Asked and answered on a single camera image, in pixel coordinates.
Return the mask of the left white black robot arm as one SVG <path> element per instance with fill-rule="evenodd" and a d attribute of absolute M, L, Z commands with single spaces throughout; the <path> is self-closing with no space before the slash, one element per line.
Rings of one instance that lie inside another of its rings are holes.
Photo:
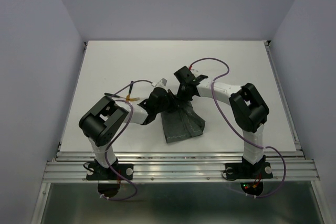
<path fill-rule="evenodd" d="M 79 127 L 89 139 L 95 154 L 93 162 L 85 167 L 87 180 L 117 180 L 118 174 L 132 179 L 126 170 L 133 165 L 120 165 L 114 154 L 112 142 L 130 123 L 148 125 L 162 112 L 178 107 L 177 97 L 171 90 L 154 88 L 149 97 L 137 105 L 114 100 L 105 95 L 79 121 Z"/>

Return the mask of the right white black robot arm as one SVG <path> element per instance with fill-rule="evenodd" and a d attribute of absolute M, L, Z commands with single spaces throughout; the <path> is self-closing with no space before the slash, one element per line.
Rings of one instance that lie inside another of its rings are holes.
<path fill-rule="evenodd" d="M 257 88 L 247 83 L 235 86 L 211 80 L 203 74 L 175 73 L 180 83 L 177 97 L 190 101 L 194 96 L 212 98 L 219 109 L 219 102 L 230 106 L 235 122 L 240 127 L 239 133 L 224 118 L 228 126 L 244 141 L 244 151 L 240 163 L 225 165 L 227 180 L 252 179 L 260 176 L 266 160 L 262 146 L 264 124 L 267 121 L 269 108 Z"/>

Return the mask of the grey cloth napkin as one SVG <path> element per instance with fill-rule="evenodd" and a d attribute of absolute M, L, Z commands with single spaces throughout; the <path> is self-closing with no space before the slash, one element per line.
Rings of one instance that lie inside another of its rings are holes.
<path fill-rule="evenodd" d="M 167 144 L 201 136 L 205 129 L 205 120 L 194 111 L 190 101 L 172 112 L 162 112 L 161 119 Z"/>

